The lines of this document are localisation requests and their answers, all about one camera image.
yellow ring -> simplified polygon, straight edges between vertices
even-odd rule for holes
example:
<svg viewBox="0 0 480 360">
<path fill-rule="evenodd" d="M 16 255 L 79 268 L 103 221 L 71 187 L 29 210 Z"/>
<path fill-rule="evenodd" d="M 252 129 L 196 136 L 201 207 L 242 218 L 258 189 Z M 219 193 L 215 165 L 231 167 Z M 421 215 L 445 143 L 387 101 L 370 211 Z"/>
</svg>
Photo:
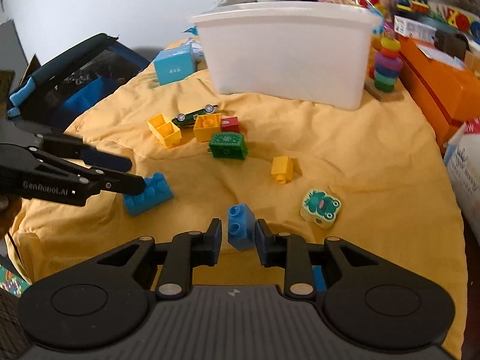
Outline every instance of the yellow ring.
<svg viewBox="0 0 480 360">
<path fill-rule="evenodd" d="M 400 51 L 401 45 L 400 42 L 396 39 L 384 37 L 380 41 L 383 47 L 390 51 Z"/>
</svg>

red lego brick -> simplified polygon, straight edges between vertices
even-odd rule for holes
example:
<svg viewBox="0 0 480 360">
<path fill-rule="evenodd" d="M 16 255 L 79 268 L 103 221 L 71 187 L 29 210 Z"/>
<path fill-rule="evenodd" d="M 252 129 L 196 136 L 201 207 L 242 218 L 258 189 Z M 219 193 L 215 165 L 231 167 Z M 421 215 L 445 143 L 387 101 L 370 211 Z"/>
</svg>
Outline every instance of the red lego brick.
<svg viewBox="0 0 480 360">
<path fill-rule="evenodd" d="M 222 119 L 222 131 L 237 132 L 240 133 L 239 119 L 234 117 L 226 117 Z"/>
</svg>

green ring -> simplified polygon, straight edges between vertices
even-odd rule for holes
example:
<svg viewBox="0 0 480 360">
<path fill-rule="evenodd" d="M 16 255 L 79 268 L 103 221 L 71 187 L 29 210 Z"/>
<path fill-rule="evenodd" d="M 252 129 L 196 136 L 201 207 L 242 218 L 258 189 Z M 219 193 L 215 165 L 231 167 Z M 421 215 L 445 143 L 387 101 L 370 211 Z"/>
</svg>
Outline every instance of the green ring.
<svg viewBox="0 0 480 360">
<path fill-rule="evenodd" d="M 397 82 L 397 77 L 387 77 L 383 74 L 378 73 L 377 71 L 375 71 L 374 75 L 375 80 L 380 81 L 385 85 L 395 85 L 395 83 Z"/>
<path fill-rule="evenodd" d="M 375 80 L 374 85 L 375 85 L 375 88 L 377 88 L 378 90 L 380 90 L 382 92 L 389 93 L 389 92 L 392 92 L 393 89 L 394 89 L 393 85 L 387 85 L 387 84 L 384 84 L 383 82 L 378 81 L 378 80 Z"/>
</svg>

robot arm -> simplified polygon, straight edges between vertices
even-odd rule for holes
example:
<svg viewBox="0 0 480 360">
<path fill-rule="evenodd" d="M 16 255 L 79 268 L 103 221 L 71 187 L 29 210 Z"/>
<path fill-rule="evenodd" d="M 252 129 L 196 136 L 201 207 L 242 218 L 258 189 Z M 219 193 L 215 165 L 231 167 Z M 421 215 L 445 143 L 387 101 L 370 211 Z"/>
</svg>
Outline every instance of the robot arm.
<svg viewBox="0 0 480 360">
<path fill-rule="evenodd" d="M 80 159 L 91 168 L 64 160 Z M 0 119 L 0 192 L 84 206 L 101 190 L 139 195 L 145 181 L 131 161 L 32 122 Z"/>
<path fill-rule="evenodd" d="M 33 343 L 20 360 L 453 360 L 441 344 L 454 305 L 430 280 L 338 237 L 272 234 L 259 219 L 260 263 L 285 269 L 283 291 L 194 286 L 193 268 L 214 266 L 221 240 L 213 219 L 206 233 L 140 237 L 33 284 L 20 298 Z"/>
</svg>

floor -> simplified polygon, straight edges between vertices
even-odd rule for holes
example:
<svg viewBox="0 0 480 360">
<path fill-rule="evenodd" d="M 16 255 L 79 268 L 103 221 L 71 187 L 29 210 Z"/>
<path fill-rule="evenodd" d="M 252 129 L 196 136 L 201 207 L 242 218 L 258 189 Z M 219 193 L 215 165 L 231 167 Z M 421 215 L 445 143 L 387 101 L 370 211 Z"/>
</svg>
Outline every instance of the floor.
<svg viewBox="0 0 480 360">
<path fill-rule="evenodd" d="M 7 245 L 5 244 L 5 239 L 0 238 L 0 255 L 6 257 L 7 255 Z"/>
<path fill-rule="evenodd" d="M 480 246 L 467 223 L 465 223 L 465 254 L 469 270 L 469 300 L 462 360 L 480 360 Z"/>
</svg>

